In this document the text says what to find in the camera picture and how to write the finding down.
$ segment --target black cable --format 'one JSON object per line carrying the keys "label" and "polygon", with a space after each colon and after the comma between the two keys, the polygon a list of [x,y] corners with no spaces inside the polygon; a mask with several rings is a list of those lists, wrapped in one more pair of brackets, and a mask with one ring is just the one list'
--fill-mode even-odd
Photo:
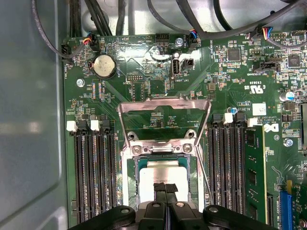
{"label": "black cable", "polygon": [[148,5],[148,8],[150,10],[150,12],[152,13],[153,17],[160,23],[162,23],[163,25],[167,26],[168,28],[174,30],[174,31],[177,31],[181,34],[185,34],[185,35],[189,35],[190,34],[190,31],[189,30],[183,30],[183,29],[180,29],[174,25],[172,25],[171,23],[168,23],[167,21],[165,21],[161,15],[159,15],[159,13],[155,10],[153,4],[152,4],[152,1],[151,0],[147,0],[147,5]]}
{"label": "black cable", "polygon": [[97,16],[96,12],[95,12],[95,9],[94,9],[92,3],[90,2],[90,0],[84,0],[84,1],[85,1],[85,4],[86,4],[90,14],[91,14],[92,20],[95,23],[95,26],[97,28],[98,33],[101,36],[105,36],[106,34],[104,32],[103,26],[102,26],[102,24],[101,24],[101,22],[100,22],[100,20]]}
{"label": "black cable", "polygon": [[229,31],[223,31],[223,32],[205,32],[201,28],[200,24],[198,23],[195,15],[193,14],[191,7],[189,6],[189,3],[187,0],[176,0],[180,10],[186,17],[186,19],[189,21],[189,23],[192,25],[192,27],[197,31],[201,39],[221,39],[221,38],[228,38],[235,36],[237,34],[242,34],[246,32],[253,31],[258,26],[266,25],[275,19],[279,18],[280,16],[284,15],[288,11],[292,10],[293,8],[297,7],[299,4],[303,3],[305,0],[297,0],[296,2],[293,2],[281,10],[271,14],[270,16],[263,18],[257,22],[254,22],[252,24],[242,26],[237,29],[229,30]]}
{"label": "black cable", "polygon": [[32,11],[32,15],[34,17],[35,20],[35,24],[38,28],[39,34],[41,35],[41,37],[43,38],[43,40],[45,41],[46,45],[56,54],[58,54],[59,56],[63,57],[63,58],[73,58],[74,56],[76,56],[77,54],[79,54],[79,52],[84,48],[85,44],[82,43],[81,45],[79,45],[76,50],[69,55],[63,54],[61,52],[59,52],[49,41],[48,37],[46,36],[46,33],[43,29],[43,26],[40,22],[40,19],[38,17],[38,12],[37,12],[37,7],[36,7],[36,0],[31,0],[31,11]]}
{"label": "black cable", "polygon": [[122,35],[125,21],[125,0],[118,0],[118,20],[116,24],[116,35]]}
{"label": "black cable", "polygon": [[300,47],[303,47],[303,46],[307,46],[307,42],[303,42],[299,45],[294,45],[294,46],[286,46],[286,45],[282,45],[278,42],[275,42],[274,40],[272,40],[270,38],[268,38],[266,41],[275,45],[275,46],[278,46],[279,48],[282,48],[282,49],[296,49],[296,48],[300,48]]}
{"label": "black cable", "polygon": [[215,16],[217,17],[217,20],[219,21],[221,26],[225,30],[232,30],[232,27],[228,24],[228,22],[223,16],[221,5],[220,5],[220,0],[213,0],[213,8],[214,8]]}
{"label": "black cable", "polygon": [[75,37],[75,26],[73,18],[73,0],[69,1],[69,37]]}
{"label": "black cable", "polygon": [[80,0],[72,0],[72,2],[73,2],[73,18],[74,18],[76,37],[82,37]]}
{"label": "black cable", "polygon": [[100,5],[98,4],[97,0],[90,0],[90,2],[92,3],[95,11],[96,11],[96,14],[102,24],[102,27],[106,33],[107,36],[112,36],[112,32],[110,30],[110,27],[106,21],[106,17],[105,17],[105,14],[104,12],[102,11]]}

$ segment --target screw hole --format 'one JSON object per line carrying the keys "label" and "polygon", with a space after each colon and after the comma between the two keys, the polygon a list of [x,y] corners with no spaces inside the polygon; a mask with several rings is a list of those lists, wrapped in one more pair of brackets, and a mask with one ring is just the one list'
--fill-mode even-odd
{"label": "screw hole", "polygon": [[129,135],[129,139],[130,139],[130,140],[133,140],[133,139],[134,139],[134,135],[133,135],[133,134],[130,134],[130,135]]}

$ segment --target blue wire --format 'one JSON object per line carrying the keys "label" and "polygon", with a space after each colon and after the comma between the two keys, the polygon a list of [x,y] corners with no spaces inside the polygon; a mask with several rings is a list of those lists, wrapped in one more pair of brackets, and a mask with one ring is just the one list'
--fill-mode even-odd
{"label": "blue wire", "polygon": [[268,38],[270,38],[270,36],[271,36],[271,31],[273,30],[273,27],[271,27],[270,29],[269,29],[269,31],[268,31]]}

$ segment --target chip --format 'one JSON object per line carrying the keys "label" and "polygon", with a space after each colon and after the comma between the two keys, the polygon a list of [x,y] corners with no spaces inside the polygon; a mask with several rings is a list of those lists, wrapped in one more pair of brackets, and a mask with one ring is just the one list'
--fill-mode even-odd
{"label": "chip", "polygon": [[253,185],[257,186],[257,176],[256,173],[254,171],[252,171],[251,169],[248,170],[248,180],[250,183],[252,183]]}
{"label": "chip", "polygon": [[250,204],[248,209],[249,209],[250,217],[257,220],[258,219],[258,211],[257,211],[256,207],[254,207],[253,205]]}
{"label": "chip", "polygon": [[289,68],[301,67],[301,58],[299,55],[289,55],[288,56],[288,66]]}
{"label": "chip", "polygon": [[215,91],[216,84],[215,83],[208,83],[208,90],[209,91]]}
{"label": "chip", "polygon": [[229,49],[228,50],[228,61],[240,61],[240,49]]}
{"label": "chip", "polygon": [[255,134],[251,130],[246,131],[246,142],[249,146],[255,146]]}

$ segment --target ram slot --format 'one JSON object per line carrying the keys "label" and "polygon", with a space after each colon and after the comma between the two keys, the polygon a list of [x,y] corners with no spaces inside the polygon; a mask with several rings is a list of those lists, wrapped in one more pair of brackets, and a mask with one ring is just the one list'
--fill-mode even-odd
{"label": "ram slot", "polygon": [[97,188],[97,135],[94,133],[89,136],[89,165],[90,165],[90,181],[91,181],[91,213],[92,217],[100,213]]}
{"label": "ram slot", "polygon": [[233,133],[232,128],[225,127],[224,129],[224,155],[223,155],[223,165],[224,165],[224,187],[223,196],[225,200],[225,206],[228,209],[232,209],[231,204],[231,176],[230,176],[230,153],[232,151],[232,141]]}
{"label": "ram slot", "polygon": [[226,187],[226,168],[225,168],[225,137],[224,137],[224,128],[219,129],[219,151],[218,151],[218,158],[219,158],[219,172],[220,172],[220,205],[223,207],[225,206],[225,187]]}
{"label": "ram slot", "polygon": [[106,157],[104,147],[104,135],[98,135],[98,154],[97,154],[97,171],[98,171],[98,195],[100,197],[100,210],[105,212],[107,209],[107,192],[106,192]]}
{"label": "ram slot", "polygon": [[234,186],[235,186],[235,200],[233,204],[235,205],[234,211],[245,214],[245,156],[243,147],[243,130],[240,127],[235,128],[235,141],[234,141]]}
{"label": "ram slot", "polygon": [[83,212],[83,175],[81,164],[81,137],[74,136],[75,151],[75,174],[76,174],[76,201],[77,201],[77,221],[78,224],[84,221]]}
{"label": "ram slot", "polygon": [[92,217],[91,208],[91,182],[90,182],[90,164],[89,164],[89,142],[88,135],[82,135],[82,165],[83,165],[83,190],[84,190],[84,220]]}
{"label": "ram slot", "polygon": [[213,194],[213,201],[215,205],[221,205],[221,193],[220,193],[220,129],[218,127],[210,129],[209,132],[209,152],[210,162],[209,168],[211,171],[211,193]]}
{"label": "ram slot", "polygon": [[117,206],[116,154],[114,135],[105,135],[105,153],[108,156],[108,195],[110,208]]}

